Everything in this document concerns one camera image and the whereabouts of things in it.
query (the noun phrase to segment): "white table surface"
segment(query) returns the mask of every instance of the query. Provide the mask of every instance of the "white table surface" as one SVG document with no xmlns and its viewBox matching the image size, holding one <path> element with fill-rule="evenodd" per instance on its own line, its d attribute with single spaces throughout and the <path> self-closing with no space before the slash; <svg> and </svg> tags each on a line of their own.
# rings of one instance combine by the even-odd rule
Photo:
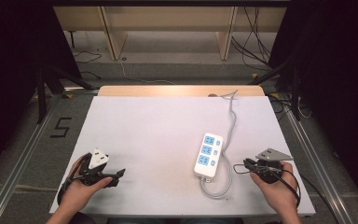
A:
<svg viewBox="0 0 358 224">
<path fill-rule="evenodd" d="M 229 100 L 220 97 L 94 97 L 65 176 L 72 164 L 98 148 L 110 157 L 103 172 L 126 168 L 115 188 L 102 189 L 82 210 L 107 217 L 245 217 L 275 214 L 249 175 L 233 172 L 232 186 L 222 199 L 211 199 L 194 175 L 205 133 L 227 138 L 232 117 Z M 271 147 L 290 154 L 268 97 L 236 97 L 237 122 L 227 157 L 231 164 Z M 315 213 L 303 182 L 298 213 Z M 212 192 L 227 183 L 220 160 L 217 174 L 206 183 Z M 53 213 L 56 200 L 50 209 Z"/>
</svg>

